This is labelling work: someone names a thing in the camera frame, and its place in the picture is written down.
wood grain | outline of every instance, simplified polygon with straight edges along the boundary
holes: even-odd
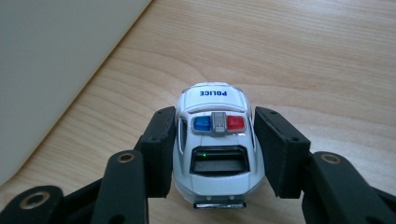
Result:
[[[133,148],[152,114],[203,81],[241,88],[312,142],[396,194],[394,1],[153,1],[23,168],[0,187],[64,194]],[[304,223],[301,200],[264,182],[244,210],[196,211],[175,188],[149,200],[151,223]]]

wooden surface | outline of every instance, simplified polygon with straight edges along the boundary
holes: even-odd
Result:
[[[241,88],[312,142],[396,194],[396,2],[153,1],[23,168],[0,187],[69,194],[133,148],[152,114],[203,81]],[[244,210],[197,211],[172,187],[151,223],[304,223],[300,200],[267,181]]]

car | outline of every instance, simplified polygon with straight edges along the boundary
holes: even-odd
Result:
[[[173,176],[194,208],[243,208],[264,180],[262,149],[245,94],[222,82],[184,90],[176,109]]]

toy police car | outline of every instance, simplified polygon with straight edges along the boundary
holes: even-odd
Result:
[[[241,90],[220,82],[184,90],[177,103],[173,172],[195,208],[242,208],[264,179],[262,150]]]

red light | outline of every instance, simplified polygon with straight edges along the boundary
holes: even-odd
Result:
[[[240,116],[227,116],[227,129],[230,131],[242,131],[245,129],[245,121]]]

